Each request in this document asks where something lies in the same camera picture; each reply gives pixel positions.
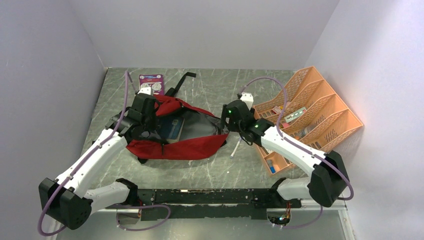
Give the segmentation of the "blue paperback book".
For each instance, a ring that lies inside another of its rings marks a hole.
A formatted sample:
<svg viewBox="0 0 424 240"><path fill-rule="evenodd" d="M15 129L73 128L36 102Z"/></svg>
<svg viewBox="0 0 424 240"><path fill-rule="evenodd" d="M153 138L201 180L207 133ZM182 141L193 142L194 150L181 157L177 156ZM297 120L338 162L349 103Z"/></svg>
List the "blue paperback book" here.
<svg viewBox="0 0 424 240"><path fill-rule="evenodd" d="M176 143L179 141L185 119L180 116L170 116L164 120L163 134L164 138L169 143Z"/></svg>

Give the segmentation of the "purple puzzle book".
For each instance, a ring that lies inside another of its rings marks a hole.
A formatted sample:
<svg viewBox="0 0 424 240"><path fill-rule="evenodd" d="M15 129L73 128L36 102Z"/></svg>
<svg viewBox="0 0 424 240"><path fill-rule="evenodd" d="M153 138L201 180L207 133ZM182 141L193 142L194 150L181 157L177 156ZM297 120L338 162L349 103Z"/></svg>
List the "purple puzzle book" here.
<svg viewBox="0 0 424 240"><path fill-rule="evenodd" d="M140 74L140 88L151 87L155 95L165 94L164 76L162 74Z"/></svg>

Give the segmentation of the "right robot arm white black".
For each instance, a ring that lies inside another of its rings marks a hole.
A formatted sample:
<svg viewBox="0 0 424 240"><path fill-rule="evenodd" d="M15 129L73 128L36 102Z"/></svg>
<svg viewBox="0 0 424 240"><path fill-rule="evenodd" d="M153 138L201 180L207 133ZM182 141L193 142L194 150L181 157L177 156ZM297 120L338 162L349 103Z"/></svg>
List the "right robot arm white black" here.
<svg viewBox="0 0 424 240"><path fill-rule="evenodd" d="M329 208L336 200L351 200L354 189L344 161L336 151L324 152L310 147L264 118L255 118L253 110L240 99L223 105L221 126L238 133L241 140L281 155L306 173L306 177L285 178L276 192L285 201L312 199Z"/></svg>

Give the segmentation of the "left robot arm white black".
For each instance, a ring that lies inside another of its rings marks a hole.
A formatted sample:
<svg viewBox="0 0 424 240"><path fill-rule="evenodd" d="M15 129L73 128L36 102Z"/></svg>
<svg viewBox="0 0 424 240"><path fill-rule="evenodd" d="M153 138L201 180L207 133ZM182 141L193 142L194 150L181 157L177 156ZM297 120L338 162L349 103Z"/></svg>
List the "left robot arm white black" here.
<svg viewBox="0 0 424 240"><path fill-rule="evenodd" d="M49 216L70 230L78 229L97 211L118 204L138 206L138 186L124 178L105 187L90 189L100 170L129 143L157 126L156 112L160 102L150 94L137 93L131 106L112 117L93 145L65 172L55 179L45 178L38 186L42 213L38 231Z"/></svg>

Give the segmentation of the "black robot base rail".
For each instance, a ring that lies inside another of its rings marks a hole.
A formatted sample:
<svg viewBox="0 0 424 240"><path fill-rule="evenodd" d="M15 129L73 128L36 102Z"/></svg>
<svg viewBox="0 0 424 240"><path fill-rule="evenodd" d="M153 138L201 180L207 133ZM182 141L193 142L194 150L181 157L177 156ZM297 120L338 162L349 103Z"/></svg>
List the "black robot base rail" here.
<svg viewBox="0 0 424 240"><path fill-rule="evenodd" d="M268 220L268 210L299 209L299 199L284 200L273 188L138 189L121 208L142 207L141 221L203 218Z"/></svg>

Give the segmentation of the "red student backpack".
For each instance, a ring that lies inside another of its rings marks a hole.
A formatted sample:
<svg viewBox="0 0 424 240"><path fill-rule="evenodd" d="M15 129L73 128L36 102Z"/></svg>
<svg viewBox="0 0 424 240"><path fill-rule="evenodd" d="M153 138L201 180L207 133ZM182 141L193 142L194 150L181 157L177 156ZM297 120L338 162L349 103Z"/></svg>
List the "red student backpack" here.
<svg viewBox="0 0 424 240"><path fill-rule="evenodd" d="M134 121L127 149L141 163L147 160L202 160L214 155L227 143L226 124L213 113L176 97L186 72L164 95L138 93L128 109Z"/></svg>

